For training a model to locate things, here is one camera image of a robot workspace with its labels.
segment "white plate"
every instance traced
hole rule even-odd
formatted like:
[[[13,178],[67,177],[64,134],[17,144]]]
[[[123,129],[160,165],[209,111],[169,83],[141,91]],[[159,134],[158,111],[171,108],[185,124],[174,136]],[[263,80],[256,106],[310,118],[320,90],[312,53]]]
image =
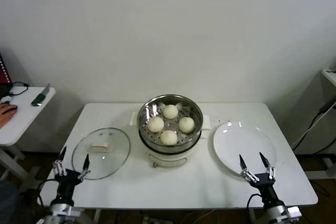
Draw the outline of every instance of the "white plate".
[[[272,141],[258,127],[243,122],[221,125],[214,135],[214,149],[223,164],[237,174],[242,171],[239,155],[254,174],[266,171],[259,152],[276,166],[277,155]]]

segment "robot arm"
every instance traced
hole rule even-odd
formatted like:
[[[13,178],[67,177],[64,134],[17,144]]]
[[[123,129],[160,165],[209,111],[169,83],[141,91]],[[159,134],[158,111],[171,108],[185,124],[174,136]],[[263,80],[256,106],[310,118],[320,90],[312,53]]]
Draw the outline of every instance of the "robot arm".
[[[63,224],[73,223],[76,218],[81,215],[82,210],[73,207],[75,186],[82,183],[84,177],[90,173],[89,170],[89,154],[86,156],[83,170],[81,173],[70,169],[64,169],[63,158],[66,147],[60,153],[58,159],[52,164],[55,180],[59,183],[57,188],[57,196],[50,203],[50,215],[45,218],[44,224]]]
[[[300,220],[301,212],[298,207],[287,208],[285,203],[281,201],[274,188],[273,184],[276,181],[275,168],[270,165],[267,158],[259,153],[262,163],[266,167],[266,173],[253,174],[247,169],[247,166],[240,155],[240,166],[242,177],[254,188],[260,191],[262,202],[264,203],[264,209],[266,215],[260,220],[256,220],[254,223],[295,223]]]

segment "stainless steel steamer pot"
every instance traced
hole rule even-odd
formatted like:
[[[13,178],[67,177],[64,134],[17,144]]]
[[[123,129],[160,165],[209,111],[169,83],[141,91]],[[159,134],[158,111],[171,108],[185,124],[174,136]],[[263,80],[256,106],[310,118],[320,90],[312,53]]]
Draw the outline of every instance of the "stainless steel steamer pot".
[[[166,105],[177,105],[179,114],[174,119],[167,119],[163,116],[163,108]],[[158,116],[164,121],[164,128],[161,132],[153,133],[148,130],[148,121]],[[195,122],[195,130],[189,134],[179,129],[179,121],[189,116]],[[151,150],[167,155],[180,154],[192,148],[201,136],[203,115],[198,105],[187,97],[176,94],[165,94],[155,97],[145,103],[138,114],[138,129],[142,142]],[[176,145],[164,145],[160,141],[160,135],[165,130],[172,130],[177,134]]]

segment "knife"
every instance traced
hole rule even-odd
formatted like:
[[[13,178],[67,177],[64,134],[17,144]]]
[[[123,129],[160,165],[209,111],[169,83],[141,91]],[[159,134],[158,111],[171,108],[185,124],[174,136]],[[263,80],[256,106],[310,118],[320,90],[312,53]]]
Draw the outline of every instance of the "knife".
[[[50,83],[43,89],[43,91],[37,95],[37,97],[31,102],[32,106],[41,106],[42,102],[46,98],[46,95],[49,93]]]

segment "white wall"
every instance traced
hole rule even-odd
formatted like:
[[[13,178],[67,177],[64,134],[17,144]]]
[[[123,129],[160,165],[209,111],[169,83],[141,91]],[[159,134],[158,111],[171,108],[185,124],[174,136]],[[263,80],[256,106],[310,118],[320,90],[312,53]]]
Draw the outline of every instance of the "white wall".
[[[85,103],[162,93],[262,101],[281,122],[335,64],[335,21],[334,0],[0,0],[14,79],[57,89],[20,143],[57,150]]]

